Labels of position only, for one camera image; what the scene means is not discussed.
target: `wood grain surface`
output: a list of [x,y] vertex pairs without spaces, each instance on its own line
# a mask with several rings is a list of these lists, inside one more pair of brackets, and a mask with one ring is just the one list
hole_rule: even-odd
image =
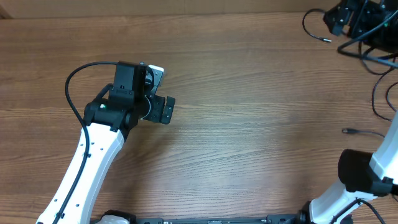
[[0,0],[11,18],[62,18],[331,9],[340,0]]
[[[373,152],[386,133],[370,96],[378,79],[336,53],[320,16],[302,13],[0,21],[0,223],[34,223],[58,189],[80,127],[65,100],[68,74],[99,60],[167,70],[159,95],[177,99],[169,125],[141,122],[113,162],[93,218],[109,209],[138,217],[261,217],[296,213],[337,179],[342,150]],[[113,66],[72,79],[82,112],[114,77]],[[392,72],[380,84],[384,101]],[[391,91],[398,103],[398,92]],[[372,202],[387,223],[398,203]],[[358,223],[377,223],[368,208]]]

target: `black wire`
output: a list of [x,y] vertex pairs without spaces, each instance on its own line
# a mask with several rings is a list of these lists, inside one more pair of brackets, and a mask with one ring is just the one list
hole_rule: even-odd
[[396,197],[395,195],[392,194],[392,198],[393,198],[396,202],[398,202],[398,199],[397,199],[397,197]]
[[374,132],[374,131],[358,130],[358,133],[359,134],[361,134],[361,133],[363,133],[363,134],[375,134],[375,135],[378,135],[378,136],[381,136],[381,137],[385,138],[385,136],[383,134],[380,134],[380,133],[377,133],[377,132]]
[[79,120],[79,122],[80,122],[80,124],[81,124],[81,126],[82,126],[82,128],[83,128],[83,132],[84,132],[85,138],[86,138],[86,150],[85,150],[85,153],[84,153],[84,155],[83,155],[83,161],[81,162],[79,171],[78,171],[78,173],[77,173],[77,175],[76,175],[76,178],[75,178],[75,181],[73,181],[73,184],[72,184],[72,186],[70,187],[70,190],[69,190],[69,192],[68,192],[67,197],[66,197],[65,200],[63,201],[62,206],[61,206],[59,212],[56,214],[55,220],[54,220],[53,224],[57,224],[58,221],[59,221],[59,219],[61,218],[61,216],[62,216],[62,214],[63,214],[63,211],[65,210],[65,208],[66,208],[66,206],[67,206],[67,204],[68,204],[68,202],[69,202],[69,199],[70,199],[70,197],[72,196],[72,193],[73,193],[73,191],[75,190],[77,183],[79,182],[81,173],[83,172],[83,169],[84,169],[84,167],[85,167],[85,165],[86,165],[86,161],[87,161],[88,154],[89,154],[88,152],[89,152],[89,150],[90,150],[90,137],[89,137],[89,135],[88,135],[88,131],[87,131],[86,124],[85,124],[85,122],[83,121],[83,119],[81,118],[81,116],[80,116],[79,112],[77,111],[77,109],[75,108],[75,105],[73,105],[72,100],[70,99],[70,96],[69,96],[69,89],[68,89],[68,87],[69,87],[69,82],[70,82],[71,78],[72,78],[77,72],[79,72],[80,70],[82,70],[82,69],[84,69],[84,68],[87,68],[87,67],[90,67],[90,66],[94,66],[94,65],[117,65],[117,64],[118,64],[117,62],[92,62],[92,63],[88,63],[88,64],[86,64],[86,65],[83,65],[83,66],[80,66],[80,67],[76,68],[76,69],[68,76],[68,78],[67,78],[67,80],[66,80],[66,82],[65,82],[65,96],[67,97],[67,101],[68,101],[68,103],[69,103],[70,108],[73,110],[74,114],[75,114],[76,117],[77,117],[77,120]]
[[387,74],[382,75],[382,76],[379,78],[379,80],[376,82],[376,84],[374,84],[373,91],[372,91],[372,110],[373,110],[373,113],[374,113],[376,116],[378,116],[378,117],[380,117],[380,118],[382,118],[382,119],[385,119],[385,120],[387,120],[387,121],[392,121],[392,119],[389,119],[389,118],[386,118],[386,117],[384,117],[384,116],[381,116],[381,115],[376,111],[376,108],[375,108],[375,106],[374,106],[374,95],[376,94],[376,88],[377,88],[378,84],[380,83],[380,81],[381,81]]
[[397,112],[397,110],[394,108],[394,106],[390,102],[389,93],[390,93],[391,88],[394,87],[396,84],[398,84],[398,82],[392,84],[386,91],[386,101],[387,101],[388,105],[391,107],[391,109],[393,109],[395,112]]
[[359,58],[359,59],[371,60],[371,61],[374,61],[374,62],[377,62],[377,63],[381,63],[381,64],[383,64],[383,65],[389,65],[389,66],[391,66],[391,67],[398,68],[398,64],[396,64],[396,63],[394,63],[394,62],[390,62],[390,61],[388,61],[388,60],[385,60],[385,59],[383,59],[382,57],[381,57],[381,58],[375,58],[375,57],[369,57],[369,56],[365,56],[365,57],[364,57],[364,55],[355,54],[355,53],[347,52],[347,51],[344,51],[344,50],[343,50],[344,48],[346,48],[346,47],[352,45],[353,43],[358,42],[358,41],[361,41],[361,40],[363,40],[364,38],[366,38],[367,36],[371,35],[371,34],[374,33],[375,31],[377,31],[378,29],[380,29],[382,26],[384,26],[384,24],[390,22],[393,18],[395,18],[396,15],[398,15],[398,11],[395,11],[394,13],[392,13],[391,16],[389,16],[386,20],[384,20],[382,23],[380,23],[379,25],[377,25],[375,28],[371,29],[370,31],[367,31],[366,33],[362,34],[361,36],[359,36],[359,37],[357,37],[357,38],[355,38],[355,39],[352,39],[352,40],[350,40],[350,41],[348,41],[348,42],[342,44],[341,46],[339,46],[339,47],[337,48],[337,52],[340,53],[340,54],[342,54],[342,55],[346,55],[346,56],[350,56],[350,57],[355,57],[355,58]]
[[326,43],[330,43],[331,40],[329,40],[329,39],[327,39],[327,38],[324,38],[324,37],[318,37],[318,36],[316,36],[316,35],[310,33],[310,32],[307,30],[307,28],[305,28],[305,18],[306,18],[307,15],[309,15],[309,14],[312,13],[312,12],[320,12],[320,13],[323,13],[323,14],[326,13],[325,10],[323,10],[323,9],[310,9],[310,10],[308,10],[308,11],[304,14],[304,16],[303,16],[303,22],[302,22],[302,23],[303,23],[303,29],[304,29],[304,31],[305,31],[308,35],[310,35],[311,37],[313,37],[313,38],[315,38],[315,39],[324,41],[324,42],[326,42]]
[[389,55],[386,55],[386,56],[382,56],[382,57],[379,57],[379,58],[381,58],[381,59],[392,59],[392,58],[395,58],[395,57],[398,57],[398,52],[393,53],[393,54],[389,54]]
[[[363,42],[362,42],[362,41],[359,41],[359,44],[358,44],[358,52],[359,52],[359,54],[361,54],[361,55],[364,56],[364,57],[368,56],[368,54],[370,54],[370,53],[375,49],[374,47],[371,47],[371,48],[367,49],[367,50],[365,51],[365,53],[362,53],[362,44],[363,44]],[[379,73],[379,72],[374,72],[373,70],[371,70],[371,69],[369,68],[369,66],[367,65],[365,59],[361,58],[361,62],[362,62],[362,64],[363,64],[363,66],[365,67],[365,69],[366,69],[369,73],[371,73],[371,74],[373,74],[373,75],[385,75],[385,74],[387,74],[387,73],[392,72],[392,71],[395,69],[394,67],[390,67],[390,69],[387,70],[387,71],[385,71],[385,72],[381,72],[381,73]]]
[[365,201],[363,199],[360,199],[360,198],[357,198],[356,200],[351,202],[346,208],[344,208],[341,212],[339,212],[337,214],[337,216],[333,217],[333,219],[331,220],[330,224],[334,224],[335,222],[337,222],[337,219],[339,219],[340,216],[342,216],[344,213],[346,213],[354,205],[359,204],[359,206],[361,206],[361,203],[365,204],[366,206],[368,206],[372,210],[372,212],[375,214],[375,216],[380,221],[380,223],[386,224],[385,221],[383,220],[383,218],[377,212],[377,210],[369,202],[367,202],[367,201]]
[[354,27],[352,29],[353,32],[356,31],[356,28],[357,28],[357,26],[358,26],[358,24],[359,24],[359,22],[361,20],[360,18],[362,17],[362,14],[365,11],[366,6],[368,5],[368,2],[369,2],[369,0],[365,0],[365,2],[363,2],[362,8],[361,8],[361,12],[359,13],[359,16],[357,17],[355,25],[354,25]]

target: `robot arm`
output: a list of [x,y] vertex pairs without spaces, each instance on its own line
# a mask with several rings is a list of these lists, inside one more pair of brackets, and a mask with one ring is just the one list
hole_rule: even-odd
[[311,222],[340,223],[360,206],[357,199],[371,201],[398,194],[398,113],[381,144],[373,154],[345,150],[338,164],[337,180],[309,205]]
[[[60,213],[83,162],[86,136],[81,131],[76,153],[54,198],[36,224],[88,224],[92,209],[113,159],[121,150],[130,130],[145,119],[169,124],[175,99],[157,96],[164,69],[143,63],[119,62],[114,84],[106,85],[85,108],[83,118],[90,137],[89,154],[72,196]],[[109,91],[109,98],[104,95]],[[131,217],[108,215],[103,223],[128,224]]]

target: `cable connector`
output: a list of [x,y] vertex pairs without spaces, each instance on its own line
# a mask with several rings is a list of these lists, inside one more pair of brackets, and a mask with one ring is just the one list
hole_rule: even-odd
[[363,130],[357,130],[357,129],[353,129],[353,128],[345,128],[345,129],[343,129],[341,131],[344,134],[358,134],[358,133],[361,133],[361,134],[375,134],[375,135],[378,135],[378,136],[380,136],[382,138],[385,137],[383,134],[380,134],[380,133],[377,133],[377,132],[374,132],[374,131],[363,131]]
[[322,41],[326,42],[326,43],[331,43],[331,40],[327,39],[327,38],[322,38]]
[[357,129],[353,129],[353,128],[345,128],[343,130],[341,130],[344,134],[357,134],[359,133],[359,131]]

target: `black clamp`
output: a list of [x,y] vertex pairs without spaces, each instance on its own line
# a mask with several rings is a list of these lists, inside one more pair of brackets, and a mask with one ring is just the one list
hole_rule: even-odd
[[[83,120],[86,125],[109,125],[111,131],[121,130],[124,138],[139,119],[169,124],[175,99],[156,95],[164,77],[160,67],[118,62],[114,83],[106,85],[96,98],[86,105]],[[109,98],[103,98],[109,92]]]
[[[363,0],[341,0],[327,11],[323,21],[333,35],[343,34],[349,25],[347,36],[355,39],[374,29],[398,9],[397,0],[381,0],[380,3]],[[371,35],[363,37],[364,44],[390,53],[398,50],[398,21],[385,23]]]

